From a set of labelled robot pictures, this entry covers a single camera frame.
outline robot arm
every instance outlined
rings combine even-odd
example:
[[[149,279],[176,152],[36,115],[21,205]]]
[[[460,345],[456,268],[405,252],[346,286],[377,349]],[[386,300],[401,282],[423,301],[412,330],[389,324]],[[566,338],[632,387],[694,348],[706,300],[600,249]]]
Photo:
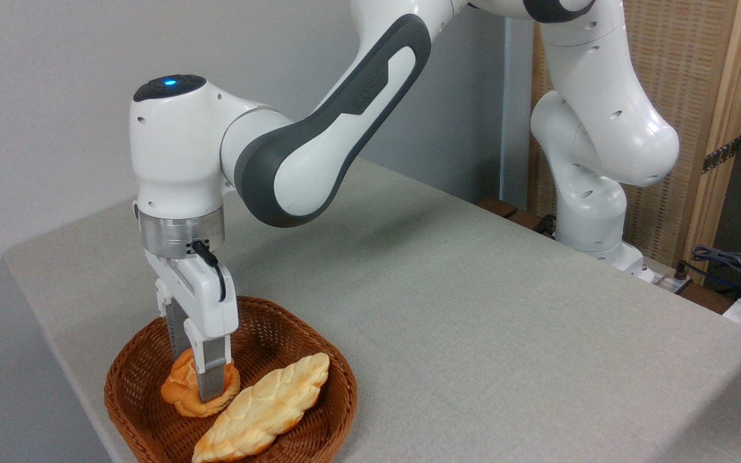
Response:
[[[238,328],[224,241],[223,194],[238,191],[273,226],[320,215],[362,147],[423,70],[430,45],[467,3],[353,0],[356,60],[307,118],[291,123],[203,77],[148,82],[130,111],[136,217],[174,355],[194,350],[203,401],[221,393]]]

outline brown wicker basket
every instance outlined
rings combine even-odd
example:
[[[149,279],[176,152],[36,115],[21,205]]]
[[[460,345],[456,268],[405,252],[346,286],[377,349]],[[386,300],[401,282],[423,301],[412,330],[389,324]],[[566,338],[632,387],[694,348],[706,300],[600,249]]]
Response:
[[[326,462],[335,457],[356,416],[356,378],[331,343],[273,302],[239,297],[239,328],[232,335],[233,359],[242,388],[306,355],[326,352],[327,382],[314,407],[267,451],[242,462]],[[173,366],[167,323],[157,318],[127,343],[105,382],[105,407],[136,459],[186,463],[215,416],[185,418],[163,401],[159,389]]]

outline white object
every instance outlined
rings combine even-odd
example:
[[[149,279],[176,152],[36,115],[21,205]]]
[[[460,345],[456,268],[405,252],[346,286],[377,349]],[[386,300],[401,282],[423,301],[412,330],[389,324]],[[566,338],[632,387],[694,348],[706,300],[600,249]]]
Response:
[[[623,3],[599,0],[575,21],[543,24],[556,91],[531,119],[553,171],[556,240],[646,281],[642,254],[623,243],[627,200],[618,182],[649,186],[670,172],[679,137],[636,78]]]

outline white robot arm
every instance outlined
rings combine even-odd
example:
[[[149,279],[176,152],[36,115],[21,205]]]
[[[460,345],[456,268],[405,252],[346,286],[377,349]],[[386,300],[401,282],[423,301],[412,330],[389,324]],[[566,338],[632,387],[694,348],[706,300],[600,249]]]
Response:
[[[562,27],[603,3],[473,2],[500,15],[563,23]],[[133,170],[139,182],[135,213],[147,260],[159,276],[159,307],[168,320],[174,355],[194,350],[203,401],[221,393],[223,367],[232,357],[230,333],[238,328],[233,278],[212,254],[224,241],[223,194],[237,191],[253,215],[273,226],[298,226],[318,217],[333,200],[356,155],[423,70],[433,39],[467,4],[464,0],[352,0],[352,16],[361,36],[358,56],[311,115],[296,123],[267,105],[233,96],[193,75],[161,77],[136,92],[130,111]],[[589,29],[608,30],[608,34],[615,29],[601,21]],[[580,71],[579,59],[569,55],[569,50],[585,47],[578,34],[585,26],[579,23],[561,32],[555,28],[559,26],[545,32],[562,47],[562,65],[552,65],[552,71],[563,75],[554,82],[573,99],[569,107],[578,114],[573,118],[577,125],[580,120],[593,121],[603,109],[579,102],[592,98],[598,102],[605,95],[583,96],[582,82],[571,82],[593,78],[589,70]],[[580,42],[576,47],[571,35]],[[618,38],[606,41],[617,44]],[[624,47],[626,56],[627,44],[617,46]],[[631,82],[638,88],[634,76],[621,83],[619,92]],[[632,108],[612,106],[625,116]],[[599,120],[585,126],[589,130],[595,126],[598,134],[614,132]],[[552,138],[559,132],[561,128],[553,126]],[[593,135],[585,140],[593,140]],[[612,143],[609,146],[617,149]],[[597,144],[594,152],[599,154],[579,162],[596,169],[629,166],[612,160],[617,153],[607,149]],[[656,169],[652,175],[661,178],[665,172]],[[632,170],[632,175],[640,173]]]
[[[522,17],[517,0],[472,3]],[[585,2],[565,6],[576,10]],[[556,185],[556,240],[651,281],[641,252],[621,239],[627,200],[619,182],[649,186],[664,179],[679,155],[679,137],[636,78],[623,3],[585,7],[579,17],[540,26],[555,91],[533,109],[531,130]]]

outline bread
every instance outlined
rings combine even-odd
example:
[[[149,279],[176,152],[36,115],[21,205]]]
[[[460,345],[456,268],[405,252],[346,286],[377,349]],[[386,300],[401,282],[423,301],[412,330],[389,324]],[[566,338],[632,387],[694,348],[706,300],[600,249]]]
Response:
[[[193,463],[235,461],[265,451],[314,406],[329,366],[330,357],[320,352],[273,370],[242,390],[197,442]]]
[[[199,398],[193,349],[185,350],[177,358],[161,388],[162,399],[173,404],[180,415],[190,418],[205,418],[218,413],[230,404],[237,393],[239,393],[239,371],[231,361],[224,366],[224,392],[203,404]]]

